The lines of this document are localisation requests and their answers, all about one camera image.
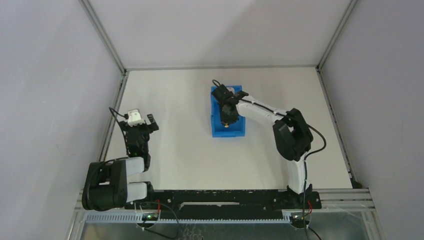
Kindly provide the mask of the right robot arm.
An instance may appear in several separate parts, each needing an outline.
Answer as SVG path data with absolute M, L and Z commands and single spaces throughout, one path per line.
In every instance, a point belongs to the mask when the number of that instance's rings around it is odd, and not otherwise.
M 327 146 L 322 133 L 308 124 L 300 110 L 283 110 L 258 101 L 243 90 L 235 90 L 217 80 L 211 97 L 218 107 L 219 124 L 229 129 L 248 118 L 272 128 L 278 153 L 286 160 L 288 169 L 287 190 L 306 197 L 313 190 L 309 179 L 307 159 Z

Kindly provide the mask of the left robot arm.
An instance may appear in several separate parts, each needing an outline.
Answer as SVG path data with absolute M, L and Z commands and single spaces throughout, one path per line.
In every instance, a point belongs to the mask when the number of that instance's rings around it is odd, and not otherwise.
M 126 203 L 147 196 L 147 183 L 129 183 L 128 177 L 150 168 L 150 135 L 159 130 L 152 114 L 149 123 L 138 112 L 130 112 L 118 122 L 125 144 L 125 157 L 90 163 L 82 192 L 85 210 L 98 212 L 122 208 Z

